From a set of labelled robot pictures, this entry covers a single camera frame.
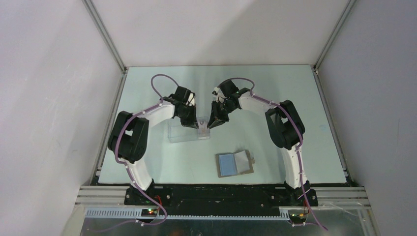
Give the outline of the credit card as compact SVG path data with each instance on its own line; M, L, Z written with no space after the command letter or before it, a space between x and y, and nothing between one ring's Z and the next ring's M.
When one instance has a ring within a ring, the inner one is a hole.
M205 140L210 138L210 130L208 128L208 122L206 120L198 121L198 139Z

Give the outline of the clear plastic card box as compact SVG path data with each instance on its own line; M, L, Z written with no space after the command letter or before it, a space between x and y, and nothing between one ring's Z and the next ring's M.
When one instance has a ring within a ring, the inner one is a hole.
M197 121L206 120L208 122L208 117L198 117ZM168 140L170 143L182 143L182 142L191 142L197 141L198 129L188 128L181 125L178 118L168 120Z

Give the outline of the grey felt card holder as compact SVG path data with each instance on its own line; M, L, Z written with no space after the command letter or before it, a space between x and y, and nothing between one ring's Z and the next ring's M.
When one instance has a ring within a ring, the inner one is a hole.
M254 173L254 158L247 149L233 153L216 154L215 160L219 178Z

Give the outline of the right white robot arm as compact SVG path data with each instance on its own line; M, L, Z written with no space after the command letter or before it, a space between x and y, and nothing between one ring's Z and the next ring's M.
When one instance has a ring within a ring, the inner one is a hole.
M283 150L286 199L294 206L309 205L307 192L310 183L304 172L301 153L305 127L293 102L266 100L256 95L252 88L239 89L233 81L233 78L226 79L213 89L208 128L227 123L229 114L237 109L264 115L272 142Z

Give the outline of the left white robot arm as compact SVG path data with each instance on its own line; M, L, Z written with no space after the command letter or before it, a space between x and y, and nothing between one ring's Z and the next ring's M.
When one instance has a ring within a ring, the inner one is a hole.
M161 97L152 107L137 114L121 111L117 115L108 149L114 153L116 162L125 167L130 178L125 205L170 207L172 203L182 201L183 192L193 191L185 183L164 184L160 189L148 172L146 159L156 154L147 151L150 128L168 119L179 118L183 127L197 131L196 112L195 93L178 86L173 94Z

